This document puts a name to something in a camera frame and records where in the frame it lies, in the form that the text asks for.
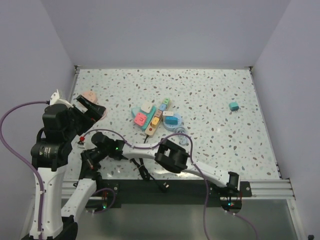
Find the pink round socket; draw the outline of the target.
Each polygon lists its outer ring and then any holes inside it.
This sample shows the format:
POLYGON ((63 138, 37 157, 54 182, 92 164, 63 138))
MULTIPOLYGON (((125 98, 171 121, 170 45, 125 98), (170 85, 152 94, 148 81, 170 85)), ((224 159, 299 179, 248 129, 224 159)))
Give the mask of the pink round socket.
POLYGON ((86 98, 88 101, 90 101, 91 103, 97 103, 98 98, 97 95, 94 91, 89 90, 89 91, 85 91, 81 94, 84 98, 86 98))

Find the pink square adapter plug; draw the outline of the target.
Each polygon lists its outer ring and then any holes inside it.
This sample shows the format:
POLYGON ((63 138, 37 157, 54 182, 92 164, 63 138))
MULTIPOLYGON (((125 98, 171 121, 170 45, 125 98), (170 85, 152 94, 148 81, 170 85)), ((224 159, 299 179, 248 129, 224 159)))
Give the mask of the pink square adapter plug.
POLYGON ((138 112, 133 121, 136 125, 143 127, 146 120, 147 120, 147 116, 142 112, 138 112))

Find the teal triangular power socket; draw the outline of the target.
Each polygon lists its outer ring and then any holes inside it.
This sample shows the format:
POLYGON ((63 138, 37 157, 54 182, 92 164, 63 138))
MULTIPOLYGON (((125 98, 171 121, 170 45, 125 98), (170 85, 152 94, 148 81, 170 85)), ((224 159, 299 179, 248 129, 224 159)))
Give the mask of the teal triangular power socket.
POLYGON ((156 110, 157 108, 155 106, 152 106, 149 112, 143 111, 140 107, 133 107, 131 109, 133 123, 136 124, 142 131, 145 131, 154 117, 156 110))

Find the yellow cube plug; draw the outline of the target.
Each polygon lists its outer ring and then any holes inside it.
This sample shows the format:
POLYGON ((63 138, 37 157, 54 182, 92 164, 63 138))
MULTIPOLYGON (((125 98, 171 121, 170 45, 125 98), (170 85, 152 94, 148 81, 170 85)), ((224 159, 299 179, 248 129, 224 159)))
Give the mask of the yellow cube plug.
POLYGON ((158 117, 154 117, 154 118, 152 119, 152 121, 151 121, 151 126, 152 126, 153 128, 156 128, 156 127, 158 126, 159 122, 160 122, 160 119, 159 119, 158 117))

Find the blue square adapter plug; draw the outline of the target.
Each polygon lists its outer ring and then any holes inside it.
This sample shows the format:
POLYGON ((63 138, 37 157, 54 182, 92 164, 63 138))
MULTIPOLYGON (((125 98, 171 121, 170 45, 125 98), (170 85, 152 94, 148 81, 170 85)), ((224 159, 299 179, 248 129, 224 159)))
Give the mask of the blue square adapter plug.
POLYGON ((165 124, 176 126, 179 123, 179 119, 175 116, 166 116, 164 119, 165 124))

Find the teal cube plug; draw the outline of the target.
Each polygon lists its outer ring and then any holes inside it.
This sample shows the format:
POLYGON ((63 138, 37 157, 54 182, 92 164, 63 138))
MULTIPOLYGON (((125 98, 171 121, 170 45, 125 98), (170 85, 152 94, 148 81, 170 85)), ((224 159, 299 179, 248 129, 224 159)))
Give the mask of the teal cube plug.
POLYGON ((239 105, 237 102, 230 102, 229 103, 229 109, 234 112, 234 111, 238 111, 240 109, 239 105))

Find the beige power strip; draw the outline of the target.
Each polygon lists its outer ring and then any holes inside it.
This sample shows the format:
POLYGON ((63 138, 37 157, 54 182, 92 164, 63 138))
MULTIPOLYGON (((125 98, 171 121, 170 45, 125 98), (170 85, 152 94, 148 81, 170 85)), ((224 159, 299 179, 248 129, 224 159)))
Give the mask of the beige power strip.
POLYGON ((151 118, 151 121, 144 131, 145 134, 149 137, 152 137, 156 130, 158 129, 160 123, 163 121, 163 113, 167 111, 171 106, 171 99, 166 97, 163 99, 162 103, 158 106, 154 116, 151 118))

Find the light blue round socket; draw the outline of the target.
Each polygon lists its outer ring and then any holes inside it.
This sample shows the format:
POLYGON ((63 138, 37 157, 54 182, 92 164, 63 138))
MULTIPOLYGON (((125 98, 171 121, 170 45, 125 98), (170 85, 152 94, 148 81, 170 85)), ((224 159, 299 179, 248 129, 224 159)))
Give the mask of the light blue round socket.
POLYGON ((178 113, 174 113, 172 116, 165 116, 163 126, 166 130, 173 132, 183 126, 183 119, 178 113))

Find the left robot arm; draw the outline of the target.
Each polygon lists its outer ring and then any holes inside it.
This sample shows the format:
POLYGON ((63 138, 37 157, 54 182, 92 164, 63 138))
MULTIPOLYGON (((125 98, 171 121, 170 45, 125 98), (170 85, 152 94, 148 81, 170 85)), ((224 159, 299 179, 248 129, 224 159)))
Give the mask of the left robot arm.
POLYGON ((102 177, 91 160, 84 160, 77 186, 65 206, 61 206, 62 190, 72 141, 82 136, 106 111, 82 95, 76 100, 86 111, 61 99, 54 93, 42 115, 43 128, 31 148, 31 164, 35 173, 34 219, 27 240, 74 240, 78 219, 91 196, 104 190, 102 177))

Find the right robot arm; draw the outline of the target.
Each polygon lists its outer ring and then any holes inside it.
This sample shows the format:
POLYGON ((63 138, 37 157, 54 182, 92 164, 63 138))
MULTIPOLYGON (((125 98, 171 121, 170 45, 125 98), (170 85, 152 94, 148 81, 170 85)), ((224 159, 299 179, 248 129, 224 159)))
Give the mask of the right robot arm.
POLYGON ((81 156, 81 170, 79 178, 88 178, 94 175, 101 167, 100 161, 109 157, 111 159, 131 160, 149 159, 154 160, 170 173, 190 173, 211 182, 222 193, 228 197, 237 196, 240 193, 240 176, 228 170, 209 170, 207 165, 201 169, 192 159, 192 149, 187 152, 183 147, 169 140, 168 137, 161 139, 158 143, 142 143, 132 145, 123 137, 113 140, 102 132, 96 132, 91 137, 91 143, 95 146, 92 149, 84 150, 81 156))

